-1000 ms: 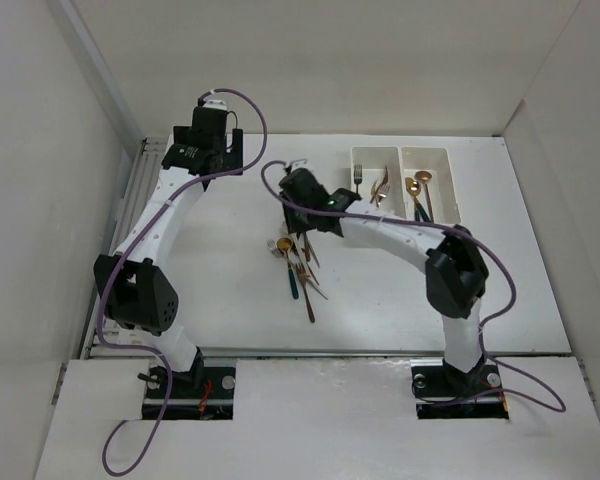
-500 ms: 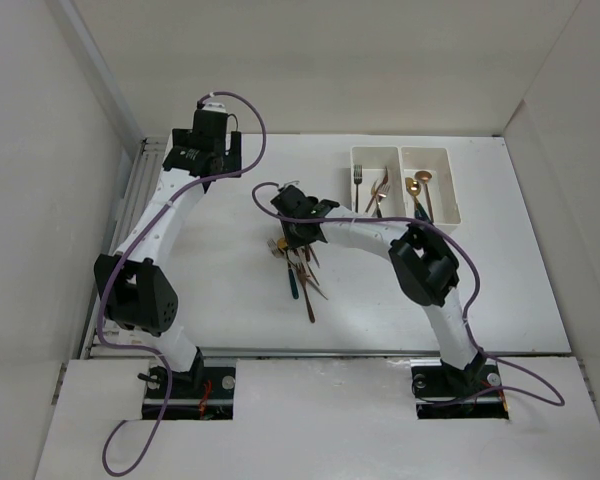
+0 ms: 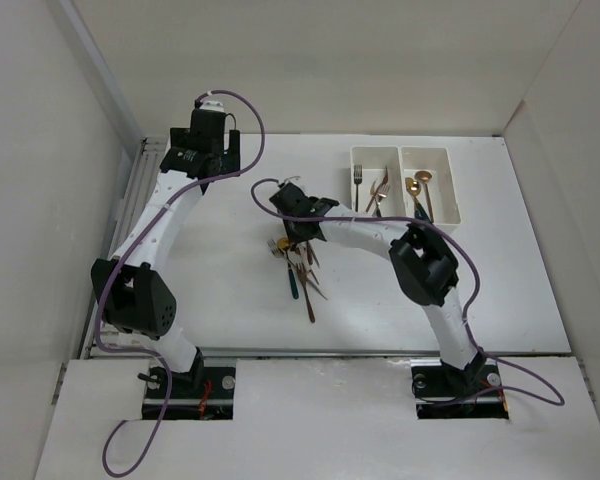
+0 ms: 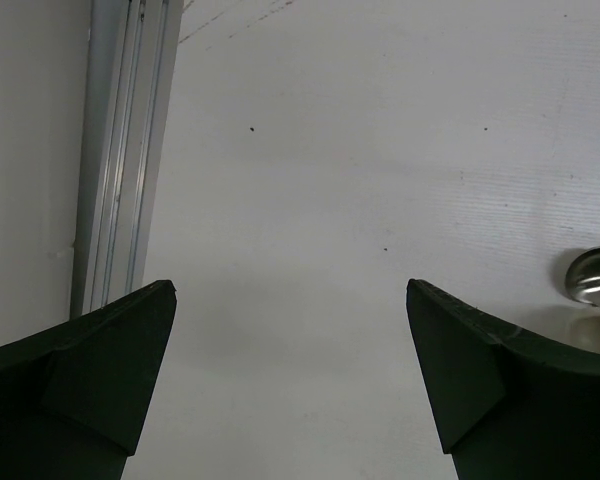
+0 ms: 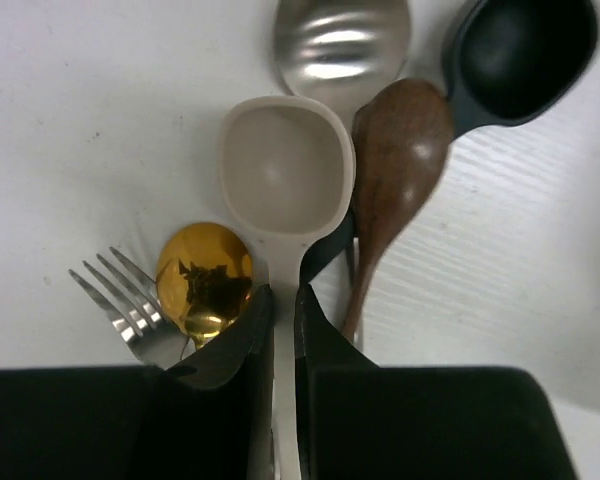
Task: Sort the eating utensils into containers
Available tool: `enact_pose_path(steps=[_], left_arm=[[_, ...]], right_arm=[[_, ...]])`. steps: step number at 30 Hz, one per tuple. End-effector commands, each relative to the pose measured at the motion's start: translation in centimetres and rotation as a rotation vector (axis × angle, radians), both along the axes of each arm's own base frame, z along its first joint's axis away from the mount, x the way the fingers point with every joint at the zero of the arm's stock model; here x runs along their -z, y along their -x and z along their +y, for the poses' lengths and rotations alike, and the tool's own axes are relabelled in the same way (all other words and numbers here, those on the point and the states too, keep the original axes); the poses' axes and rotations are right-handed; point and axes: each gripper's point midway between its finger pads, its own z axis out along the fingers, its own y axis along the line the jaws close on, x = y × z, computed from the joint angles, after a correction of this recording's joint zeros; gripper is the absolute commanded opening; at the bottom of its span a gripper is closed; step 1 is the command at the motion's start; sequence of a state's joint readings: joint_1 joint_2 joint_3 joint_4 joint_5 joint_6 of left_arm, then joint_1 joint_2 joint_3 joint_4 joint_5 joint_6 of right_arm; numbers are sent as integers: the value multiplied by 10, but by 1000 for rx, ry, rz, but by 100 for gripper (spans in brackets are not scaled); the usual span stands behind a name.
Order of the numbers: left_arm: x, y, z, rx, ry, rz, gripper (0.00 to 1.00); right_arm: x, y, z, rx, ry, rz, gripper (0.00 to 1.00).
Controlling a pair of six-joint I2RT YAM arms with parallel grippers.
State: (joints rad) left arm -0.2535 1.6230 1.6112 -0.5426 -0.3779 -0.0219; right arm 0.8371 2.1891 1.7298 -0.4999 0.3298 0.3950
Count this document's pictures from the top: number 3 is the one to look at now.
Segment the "rose gold fork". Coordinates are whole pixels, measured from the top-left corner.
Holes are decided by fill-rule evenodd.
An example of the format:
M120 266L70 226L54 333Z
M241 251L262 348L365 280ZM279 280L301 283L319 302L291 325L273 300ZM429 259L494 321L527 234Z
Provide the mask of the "rose gold fork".
M369 203L367 205L367 208L365 210L366 213L368 213L368 212L371 211L371 207L372 206L375 207L375 202L374 202L375 193L376 193L378 187L381 186L382 184L385 184L385 183L389 183L389 172L388 172L388 169L384 170L384 176L383 176L382 180L380 181L380 183L378 184L378 186L373 186L373 188L371 189L371 198L370 198Z

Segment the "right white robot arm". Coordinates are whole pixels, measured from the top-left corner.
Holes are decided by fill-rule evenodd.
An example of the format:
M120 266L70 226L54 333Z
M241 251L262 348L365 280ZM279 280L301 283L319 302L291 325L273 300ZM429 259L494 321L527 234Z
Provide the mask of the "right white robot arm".
M421 220L398 224L358 215L336 200L308 196L289 181L270 202L295 243L321 240L389 261L400 290L422 307L434 332L446 394L458 397L479 383L485 356L467 331L457 290L459 262L445 232Z

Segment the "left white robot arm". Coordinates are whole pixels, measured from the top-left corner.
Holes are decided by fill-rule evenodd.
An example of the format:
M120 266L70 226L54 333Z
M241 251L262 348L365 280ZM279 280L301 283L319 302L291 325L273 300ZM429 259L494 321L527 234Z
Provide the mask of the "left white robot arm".
M192 111L187 128L170 130L153 193L138 221L112 257L96 260L91 268L94 291L101 296L116 264L123 262L104 302L103 320L159 353L171 368L169 384L185 397L201 390L204 373L195 366L200 354L176 320L177 301L161 271L207 187L198 185L176 200L172 196L199 179L240 168L240 132L225 130L226 117L221 102L205 100Z

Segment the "copper spoon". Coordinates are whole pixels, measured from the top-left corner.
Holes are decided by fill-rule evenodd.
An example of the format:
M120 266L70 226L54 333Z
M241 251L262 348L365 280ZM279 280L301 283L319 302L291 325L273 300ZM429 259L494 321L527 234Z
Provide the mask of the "copper spoon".
M424 187L426 206L428 210L428 216L431 221L434 221L434 213L432 208L431 196L429 192L429 182L432 180L432 173L427 170L419 170L415 174L416 180Z

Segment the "black fork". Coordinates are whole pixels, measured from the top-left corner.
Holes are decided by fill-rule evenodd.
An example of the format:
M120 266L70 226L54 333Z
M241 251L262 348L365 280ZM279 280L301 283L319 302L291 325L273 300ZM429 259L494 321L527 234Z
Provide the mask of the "black fork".
M356 212L359 211L359 188L363 181L363 168L360 164L353 165L353 183L355 186L355 198L354 198L354 209Z

